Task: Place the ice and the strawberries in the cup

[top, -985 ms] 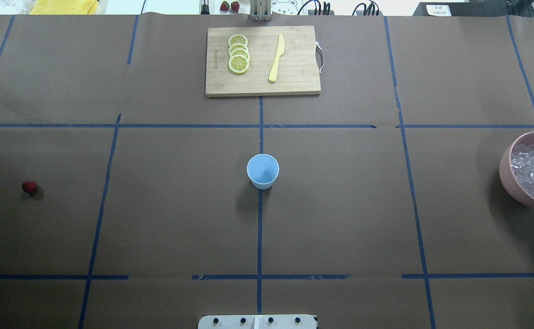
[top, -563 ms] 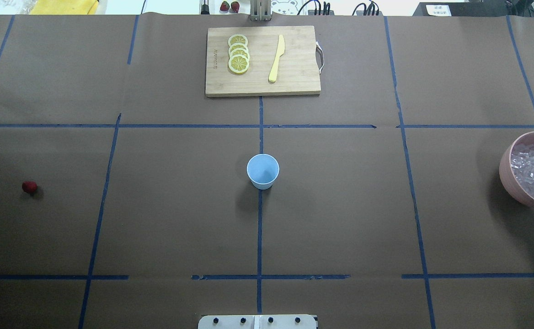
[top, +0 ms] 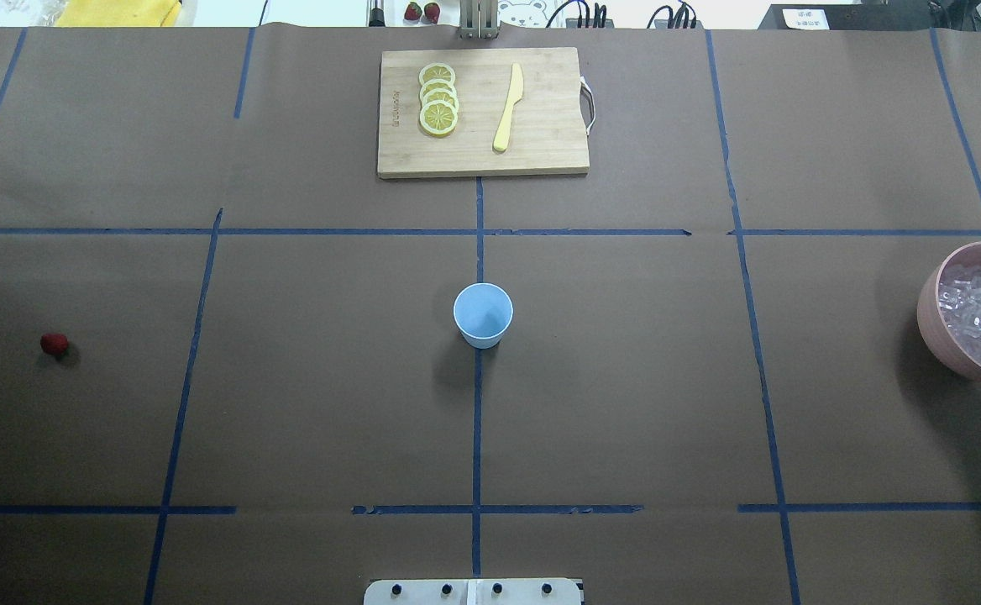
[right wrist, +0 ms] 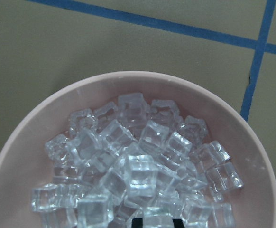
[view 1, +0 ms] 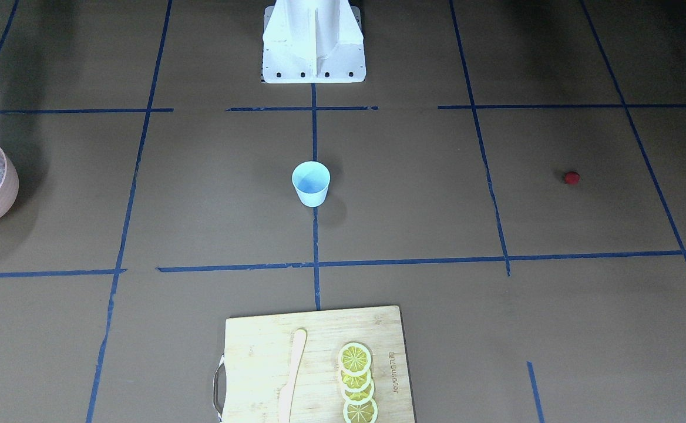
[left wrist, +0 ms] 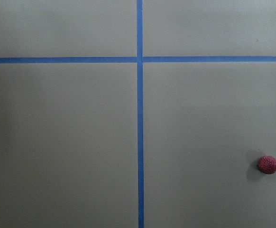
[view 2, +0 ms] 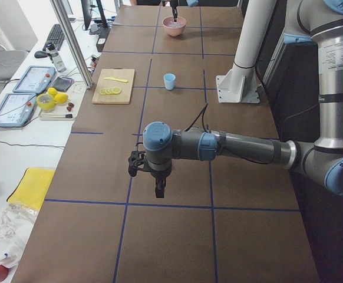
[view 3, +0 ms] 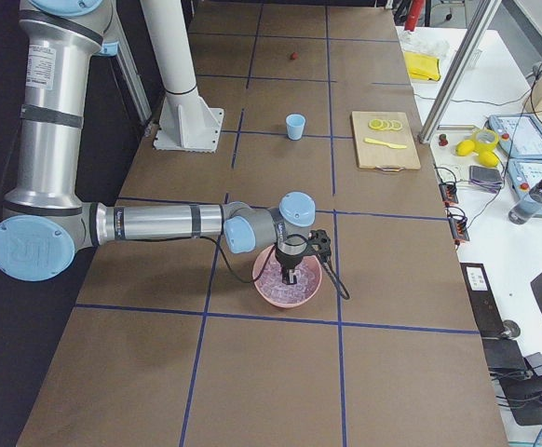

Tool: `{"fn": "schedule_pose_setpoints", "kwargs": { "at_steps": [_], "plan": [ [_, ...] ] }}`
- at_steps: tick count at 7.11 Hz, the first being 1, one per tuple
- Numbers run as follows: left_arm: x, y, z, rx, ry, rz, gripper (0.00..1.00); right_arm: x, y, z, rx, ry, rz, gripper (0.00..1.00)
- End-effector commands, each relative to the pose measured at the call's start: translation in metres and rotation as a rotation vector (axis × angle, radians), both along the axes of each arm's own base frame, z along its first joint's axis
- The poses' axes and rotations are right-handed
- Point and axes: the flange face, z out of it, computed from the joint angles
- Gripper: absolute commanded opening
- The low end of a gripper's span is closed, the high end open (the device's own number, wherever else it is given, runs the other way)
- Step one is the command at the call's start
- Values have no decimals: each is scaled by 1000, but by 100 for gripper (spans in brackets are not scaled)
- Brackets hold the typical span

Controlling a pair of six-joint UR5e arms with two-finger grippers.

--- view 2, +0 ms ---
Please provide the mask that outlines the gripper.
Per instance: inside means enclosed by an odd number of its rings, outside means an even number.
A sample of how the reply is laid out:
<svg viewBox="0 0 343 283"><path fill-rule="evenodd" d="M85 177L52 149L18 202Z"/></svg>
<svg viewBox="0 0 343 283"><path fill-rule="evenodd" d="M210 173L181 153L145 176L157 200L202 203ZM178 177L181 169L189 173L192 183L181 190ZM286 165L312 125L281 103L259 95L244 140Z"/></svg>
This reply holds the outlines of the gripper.
<svg viewBox="0 0 343 283"><path fill-rule="evenodd" d="M172 172L172 160L169 159L162 164L156 164L148 160L147 164L150 168L151 175L156 178L155 195L157 198L163 198L166 187L166 177Z"/></svg>
<svg viewBox="0 0 343 283"><path fill-rule="evenodd" d="M169 0L169 5L172 8L173 21L177 22L177 19L178 19L177 7L179 6L179 1L178 0Z"/></svg>

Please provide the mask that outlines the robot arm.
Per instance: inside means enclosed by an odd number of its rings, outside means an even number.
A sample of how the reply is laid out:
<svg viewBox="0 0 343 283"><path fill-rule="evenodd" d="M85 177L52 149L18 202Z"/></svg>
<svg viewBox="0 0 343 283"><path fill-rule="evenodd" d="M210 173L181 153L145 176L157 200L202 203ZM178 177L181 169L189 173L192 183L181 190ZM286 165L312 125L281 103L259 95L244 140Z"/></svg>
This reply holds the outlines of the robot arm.
<svg viewBox="0 0 343 283"><path fill-rule="evenodd" d="M169 0L168 3L169 3L171 10L172 10L173 21L177 22L177 19L178 19L177 7L178 6L193 7L193 6L197 6L199 1L198 0Z"/></svg>
<svg viewBox="0 0 343 283"><path fill-rule="evenodd" d="M287 100L273 96L271 109L278 140L189 126L172 130L155 121L143 131L144 150L129 158L129 174L141 170L156 180L157 198L164 196L174 159L213 160L233 156L258 164L281 164L343 197L343 1L288 1L282 42L318 46L319 94L312 106L319 113L320 135L312 143L289 140L291 114L282 114Z"/></svg>

